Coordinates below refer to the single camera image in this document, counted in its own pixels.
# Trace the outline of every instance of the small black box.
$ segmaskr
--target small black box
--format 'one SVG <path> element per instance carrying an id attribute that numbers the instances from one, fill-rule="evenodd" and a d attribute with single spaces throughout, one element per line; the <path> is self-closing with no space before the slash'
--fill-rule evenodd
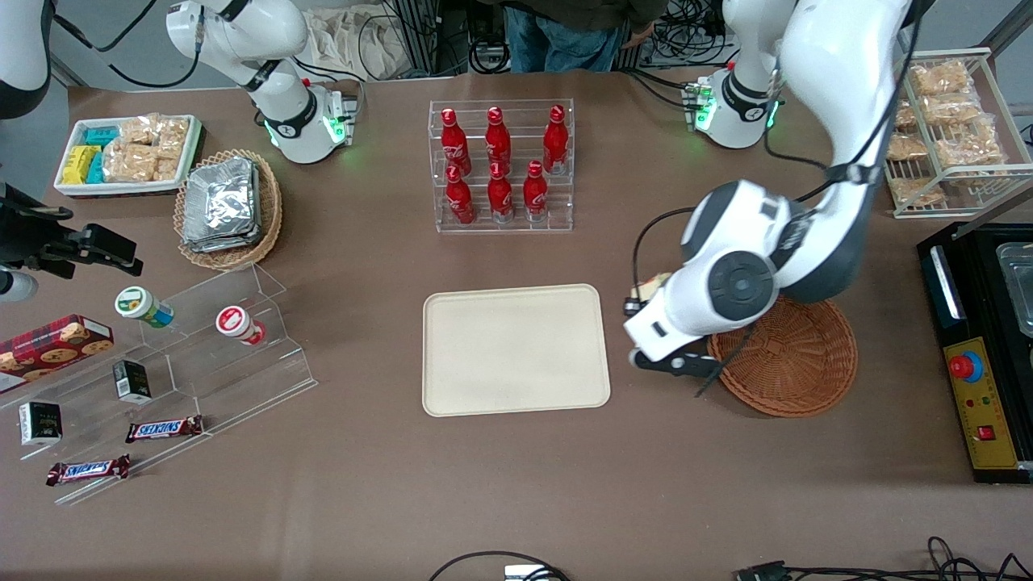
<path id="1" fill-rule="evenodd" d="M 18 408 L 22 444 L 56 444 L 61 439 L 61 407 L 45 401 L 27 401 Z"/>
<path id="2" fill-rule="evenodd" d="M 147 383 L 147 369 L 143 365 L 122 360 L 115 364 L 114 371 L 119 399 L 137 405 L 151 401 L 151 386 Z"/>

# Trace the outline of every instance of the snickers bar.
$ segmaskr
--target snickers bar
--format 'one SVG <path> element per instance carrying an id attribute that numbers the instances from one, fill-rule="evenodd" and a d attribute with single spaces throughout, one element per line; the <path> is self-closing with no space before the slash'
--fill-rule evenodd
<path id="1" fill-rule="evenodd" d="M 163 422 L 151 422 L 150 424 L 129 424 L 129 434 L 126 435 L 126 444 L 131 444 L 137 439 L 197 435 L 204 429 L 200 416 L 165 420 Z"/>
<path id="2" fill-rule="evenodd" d="M 91 480 L 95 478 L 129 476 L 129 455 L 121 456 L 115 460 L 104 460 L 103 462 L 85 462 L 83 464 L 64 464 L 58 462 L 46 475 L 46 486 L 68 484 L 81 480 Z"/>

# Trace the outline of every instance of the floor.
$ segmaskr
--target floor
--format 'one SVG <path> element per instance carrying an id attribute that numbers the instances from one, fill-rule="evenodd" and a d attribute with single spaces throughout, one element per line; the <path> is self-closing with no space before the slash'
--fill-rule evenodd
<path id="1" fill-rule="evenodd" d="M 168 40 L 164 13 L 177 0 L 160 0 L 155 9 L 140 22 L 113 51 L 104 54 L 80 44 L 70 34 L 54 27 L 52 52 L 64 61 L 91 87 L 112 90 L 133 90 L 135 87 L 119 79 L 107 68 L 115 64 L 131 77 L 151 82 L 163 82 L 182 75 L 190 61 Z M 126 13 L 134 13 L 146 0 L 133 0 L 132 10 L 125 0 L 63 2 L 62 16 L 75 23 L 86 36 L 98 43 L 113 38 L 124 26 Z M 309 6 L 355 3 L 342 0 L 295 0 L 302 8 Z M 922 24 L 918 43 L 920 50 L 954 49 L 979 42 L 1018 0 L 938 0 Z M 1033 55 L 1033 33 L 1027 31 L 997 59 L 1001 90 L 1009 103 L 1033 101 L 1033 69 L 1025 65 Z M 228 87 L 228 79 L 200 64 L 184 88 Z M 21 119 L 0 122 L 0 180 L 32 194 L 41 196 L 53 180 L 67 134 L 67 102 L 65 89 L 52 84 L 43 103 Z M 1033 118 L 1018 118 L 1024 127 Z"/>

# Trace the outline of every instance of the coca-cola bottle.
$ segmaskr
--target coca-cola bottle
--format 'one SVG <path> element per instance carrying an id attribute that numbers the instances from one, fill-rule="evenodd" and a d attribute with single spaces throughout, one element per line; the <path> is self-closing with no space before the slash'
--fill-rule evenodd
<path id="1" fill-rule="evenodd" d="M 441 149 L 445 152 L 445 159 L 449 165 L 459 167 L 463 177 L 469 176 L 473 169 L 470 150 L 466 146 L 466 133 L 456 121 L 456 112 L 450 109 L 441 110 L 441 122 L 444 124 L 441 129 Z"/>
<path id="2" fill-rule="evenodd" d="M 567 125 L 563 122 L 566 110 L 563 105 L 554 104 L 549 112 L 549 127 L 545 128 L 544 155 L 542 157 L 545 172 L 551 176 L 559 176 L 567 172 Z"/>
<path id="3" fill-rule="evenodd" d="M 492 174 L 488 182 L 488 202 L 492 205 L 492 219 L 505 224 L 513 219 L 513 189 L 497 161 L 489 165 Z"/>
<path id="4" fill-rule="evenodd" d="M 484 133 L 488 142 L 488 162 L 498 163 L 502 175 L 509 175 L 509 156 L 512 147 L 509 143 L 509 129 L 502 123 L 502 110 L 493 106 L 488 110 L 488 131 Z"/>
<path id="5" fill-rule="evenodd" d="M 524 209 L 527 211 L 528 220 L 540 222 L 545 219 L 549 213 L 545 208 L 547 192 L 549 184 L 541 175 L 541 161 L 532 160 L 527 164 L 527 179 L 524 180 Z"/>
<path id="6" fill-rule="evenodd" d="M 473 207 L 473 200 L 470 197 L 470 186 L 463 181 L 460 169 L 449 165 L 445 170 L 445 177 L 448 185 L 445 187 L 445 196 L 448 197 L 448 207 L 462 225 L 473 223 L 477 219 L 477 210 Z"/>

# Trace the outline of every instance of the person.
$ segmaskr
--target person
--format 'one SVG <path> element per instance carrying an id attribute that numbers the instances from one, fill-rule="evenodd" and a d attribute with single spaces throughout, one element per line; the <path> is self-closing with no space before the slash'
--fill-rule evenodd
<path id="1" fill-rule="evenodd" d="M 653 34 L 668 0 L 480 0 L 505 10 L 512 72 L 607 71 L 619 49 Z M 621 44 L 624 25 L 631 39 Z"/>

